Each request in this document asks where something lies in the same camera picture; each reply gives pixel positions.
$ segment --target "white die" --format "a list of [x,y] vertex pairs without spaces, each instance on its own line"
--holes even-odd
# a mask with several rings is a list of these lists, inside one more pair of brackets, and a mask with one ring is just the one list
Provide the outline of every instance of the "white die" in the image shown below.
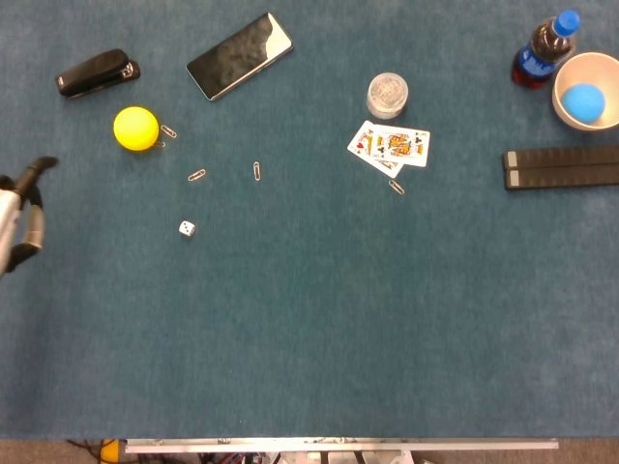
[[181,222],[181,225],[179,226],[178,231],[181,234],[187,237],[190,237],[195,232],[195,224],[192,224],[188,220],[184,220],[183,222]]

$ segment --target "phone screen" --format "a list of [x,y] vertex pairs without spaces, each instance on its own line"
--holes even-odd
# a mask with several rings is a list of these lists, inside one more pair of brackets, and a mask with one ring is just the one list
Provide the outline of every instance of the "phone screen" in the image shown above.
[[292,49],[275,17],[266,13],[187,65],[209,100],[221,97]]

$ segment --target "soda bottle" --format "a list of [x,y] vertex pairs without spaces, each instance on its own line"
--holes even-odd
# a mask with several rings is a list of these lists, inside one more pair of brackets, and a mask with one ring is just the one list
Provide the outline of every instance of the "soda bottle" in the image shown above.
[[580,27],[580,16],[566,10],[540,24],[514,57],[512,81],[530,89],[539,89],[559,64],[575,50],[574,33]]

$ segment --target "playing card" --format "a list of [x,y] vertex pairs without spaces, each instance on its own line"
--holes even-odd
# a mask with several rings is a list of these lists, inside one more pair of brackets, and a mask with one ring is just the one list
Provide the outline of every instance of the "playing card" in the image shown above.
[[374,138],[373,126],[374,124],[370,121],[365,121],[348,144],[348,151],[371,164],[383,174],[387,174],[392,179],[395,179],[403,167],[401,162],[377,159],[370,155]]
[[426,130],[375,125],[369,155],[376,160],[425,167],[428,148],[429,132]]

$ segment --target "black stapler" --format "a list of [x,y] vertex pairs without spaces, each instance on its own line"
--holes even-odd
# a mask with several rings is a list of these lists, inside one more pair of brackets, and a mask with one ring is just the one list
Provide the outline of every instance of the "black stapler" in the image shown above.
[[140,75],[139,66],[120,48],[105,51],[56,76],[58,92],[69,99],[112,85],[129,82]]

